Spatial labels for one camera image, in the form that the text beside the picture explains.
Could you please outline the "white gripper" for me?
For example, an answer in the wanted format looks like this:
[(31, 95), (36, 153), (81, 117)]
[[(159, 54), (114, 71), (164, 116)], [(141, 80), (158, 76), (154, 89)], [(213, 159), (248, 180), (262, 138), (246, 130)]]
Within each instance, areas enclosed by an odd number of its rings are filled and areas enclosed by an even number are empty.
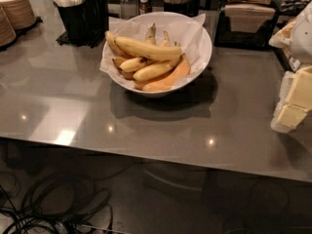
[(312, 2), (269, 40), (269, 45), (287, 48), (291, 54), (287, 71), (282, 79), (280, 99), (307, 110), (312, 109)]

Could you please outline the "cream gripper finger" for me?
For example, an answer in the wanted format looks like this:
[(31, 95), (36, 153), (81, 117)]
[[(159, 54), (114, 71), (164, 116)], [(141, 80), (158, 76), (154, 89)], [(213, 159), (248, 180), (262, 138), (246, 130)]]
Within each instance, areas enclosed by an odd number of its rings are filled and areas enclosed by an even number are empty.
[(288, 133), (296, 127), (307, 116), (308, 110), (293, 104), (279, 101), (271, 120), (271, 129), (279, 133)]

